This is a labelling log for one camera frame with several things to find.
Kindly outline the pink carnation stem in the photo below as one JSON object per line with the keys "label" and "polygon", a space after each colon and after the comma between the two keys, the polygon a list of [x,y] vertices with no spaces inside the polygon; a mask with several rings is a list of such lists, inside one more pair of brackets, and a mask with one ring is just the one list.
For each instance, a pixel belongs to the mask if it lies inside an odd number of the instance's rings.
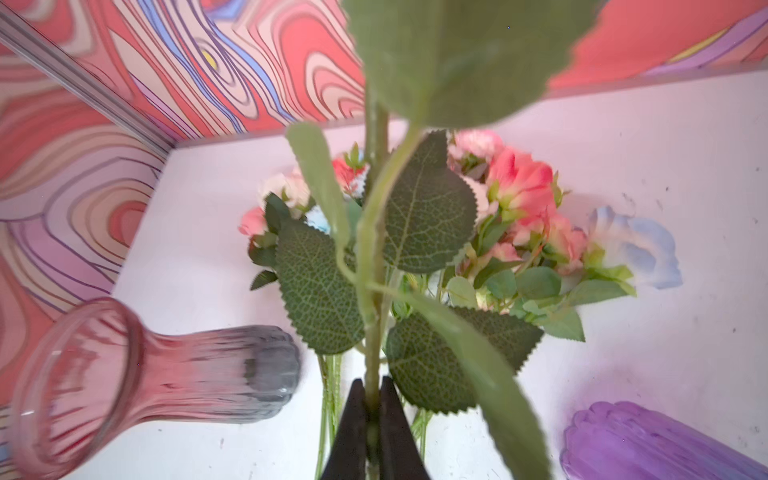
{"label": "pink carnation stem", "polygon": [[586,233],[558,212],[565,192],[547,163],[506,145],[491,130],[449,135],[448,166],[475,195],[475,237],[462,262],[475,278],[492,263],[549,265],[560,274],[583,267]]}

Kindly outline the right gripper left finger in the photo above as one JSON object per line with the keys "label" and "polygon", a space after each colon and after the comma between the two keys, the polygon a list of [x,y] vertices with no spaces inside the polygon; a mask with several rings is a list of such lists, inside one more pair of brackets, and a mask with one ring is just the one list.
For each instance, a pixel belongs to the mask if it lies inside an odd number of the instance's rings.
{"label": "right gripper left finger", "polygon": [[363,381],[355,379],[351,384],[321,480],[363,480],[365,478],[367,420]]}

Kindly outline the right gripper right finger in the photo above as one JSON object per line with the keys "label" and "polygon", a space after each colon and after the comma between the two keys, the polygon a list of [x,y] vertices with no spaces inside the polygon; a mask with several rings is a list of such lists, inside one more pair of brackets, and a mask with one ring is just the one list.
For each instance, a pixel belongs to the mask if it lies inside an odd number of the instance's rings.
{"label": "right gripper right finger", "polygon": [[393,380],[384,376],[379,406],[380,478],[429,480]]}

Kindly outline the blue white rose stem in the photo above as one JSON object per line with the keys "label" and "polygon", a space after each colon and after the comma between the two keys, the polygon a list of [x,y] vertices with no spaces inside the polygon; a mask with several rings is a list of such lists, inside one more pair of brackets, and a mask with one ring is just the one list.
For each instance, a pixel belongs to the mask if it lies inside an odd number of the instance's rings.
{"label": "blue white rose stem", "polygon": [[523,303],[525,320],[552,337],[585,340],[580,306],[635,296],[639,289],[683,284],[675,240],[654,220],[599,207],[590,215],[586,240],[581,268],[565,292],[551,300]]}

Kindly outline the cream white rose stem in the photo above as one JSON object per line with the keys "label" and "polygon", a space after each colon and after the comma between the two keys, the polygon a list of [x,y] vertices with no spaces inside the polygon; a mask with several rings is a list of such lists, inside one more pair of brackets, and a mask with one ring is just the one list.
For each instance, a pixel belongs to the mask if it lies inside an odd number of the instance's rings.
{"label": "cream white rose stem", "polygon": [[403,291],[399,275],[458,262],[475,229],[471,188],[448,166],[452,129],[498,121],[535,102],[594,25],[595,1],[346,1],[365,76],[361,201],[343,194],[320,128],[286,138],[320,232],[291,219],[275,197],[276,272],[296,332],[319,355],[361,346],[365,357],[367,463],[381,479],[379,406],[384,376],[402,404],[458,413],[479,407],[516,479],[548,479],[544,433],[516,380],[541,338],[530,323],[449,306]]}

